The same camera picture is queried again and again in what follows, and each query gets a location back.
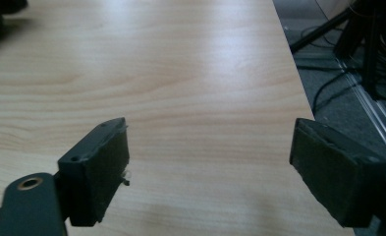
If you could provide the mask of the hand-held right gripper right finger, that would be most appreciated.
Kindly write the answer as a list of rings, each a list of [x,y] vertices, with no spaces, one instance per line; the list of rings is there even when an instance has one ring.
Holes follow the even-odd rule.
[[[296,120],[290,164],[343,227],[366,227],[386,178],[386,160],[335,129]]]

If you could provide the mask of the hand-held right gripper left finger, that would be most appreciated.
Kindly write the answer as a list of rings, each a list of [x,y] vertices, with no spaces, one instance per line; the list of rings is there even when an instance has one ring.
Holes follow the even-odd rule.
[[[73,226],[102,221],[119,186],[128,184],[129,160],[124,117],[97,125],[58,160],[64,215]]]

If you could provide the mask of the black tripod stand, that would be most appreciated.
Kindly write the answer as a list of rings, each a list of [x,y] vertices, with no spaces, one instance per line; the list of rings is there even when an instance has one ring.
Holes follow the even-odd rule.
[[[291,52],[297,53],[342,24],[346,25],[334,46],[333,53],[339,59],[349,58],[362,41],[365,43],[361,84],[374,99],[377,99],[376,66],[381,35],[386,34],[386,0],[354,0],[340,14],[292,43]]]

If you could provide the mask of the dark object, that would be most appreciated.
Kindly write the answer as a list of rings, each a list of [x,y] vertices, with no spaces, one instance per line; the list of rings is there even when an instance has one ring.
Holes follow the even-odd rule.
[[[28,6],[28,0],[0,0],[0,14],[16,14]]]

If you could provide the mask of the metal floor rail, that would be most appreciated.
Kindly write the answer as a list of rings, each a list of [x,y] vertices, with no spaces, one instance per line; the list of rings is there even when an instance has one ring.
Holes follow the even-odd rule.
[[[362,109],[386,146],[386,108],[381,101],[373,100],[362,88],[355,74],[349,71],[350,65],[347,62],[340,59],[337,59],[336,62],[341,71],[347,73],[346,80],[348,84],[352,87]]]

